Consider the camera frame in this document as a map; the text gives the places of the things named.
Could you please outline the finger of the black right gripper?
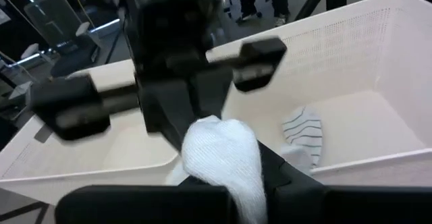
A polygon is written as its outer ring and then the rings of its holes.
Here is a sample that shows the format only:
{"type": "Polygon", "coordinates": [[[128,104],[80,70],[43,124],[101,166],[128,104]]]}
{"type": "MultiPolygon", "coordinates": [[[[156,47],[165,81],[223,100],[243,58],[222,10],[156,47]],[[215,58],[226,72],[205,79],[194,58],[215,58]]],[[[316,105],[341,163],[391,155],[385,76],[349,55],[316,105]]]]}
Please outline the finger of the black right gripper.
{"type": "Polygon", "coordinates": [[[201,70],[189,79],[189,94],[197,119],[212,115],[222,118],[232,78],[230,68],[218,67],[201,70]]]}
{"type": "Polygon", "coordinates": [[[147,132],[161,134],[181,150],[184,136],[195,120],[187,83],[179,79],[139,80],[138,99],[147,132]]]}

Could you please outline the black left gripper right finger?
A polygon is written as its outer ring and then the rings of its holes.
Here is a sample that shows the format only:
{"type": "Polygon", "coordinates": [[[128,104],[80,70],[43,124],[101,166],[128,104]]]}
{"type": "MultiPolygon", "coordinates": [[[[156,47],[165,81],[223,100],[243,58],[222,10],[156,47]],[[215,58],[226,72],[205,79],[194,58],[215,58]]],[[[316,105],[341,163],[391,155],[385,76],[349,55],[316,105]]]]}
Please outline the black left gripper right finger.
{"type": "Polygon", "coordinates": [[[430,223],[430,187],[325,185],[259,144],[269,223],[430,223]]]}

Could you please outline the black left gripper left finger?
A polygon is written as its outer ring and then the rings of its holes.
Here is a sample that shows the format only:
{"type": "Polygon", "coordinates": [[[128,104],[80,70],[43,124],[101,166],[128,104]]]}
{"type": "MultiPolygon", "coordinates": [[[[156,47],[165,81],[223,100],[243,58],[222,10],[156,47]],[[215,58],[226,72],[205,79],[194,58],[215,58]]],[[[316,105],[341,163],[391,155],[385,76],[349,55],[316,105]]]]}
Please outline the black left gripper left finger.
{"type": "Polygon", "coordinates": [[[229,224],[238,213],[222,186],[85,186],[61,198],[55,222],[229,224]]]}

